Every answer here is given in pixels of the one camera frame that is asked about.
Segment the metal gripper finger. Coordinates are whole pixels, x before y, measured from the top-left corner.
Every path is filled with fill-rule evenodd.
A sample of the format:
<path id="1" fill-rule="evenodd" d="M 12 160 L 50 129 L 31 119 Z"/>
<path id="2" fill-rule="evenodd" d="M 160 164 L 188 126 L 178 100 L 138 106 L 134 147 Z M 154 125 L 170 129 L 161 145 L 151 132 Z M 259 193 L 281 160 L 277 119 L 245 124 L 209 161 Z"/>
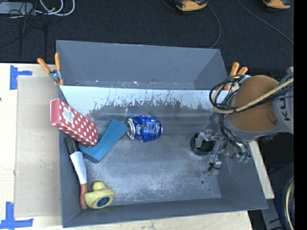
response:
<path id="1" fill-rule="evenodd" d="M 211 134 L 199 132 L 195 137 L 195 147 L 198 150 L 213 150 L 214 144 Z"/>
<path id="2" fill-rule="evenodd" d="M 210 153 L 205 163 L 204 176 L 217 176 L 221 166 L 222 162 L 219 160 L 218 153 Z"/>

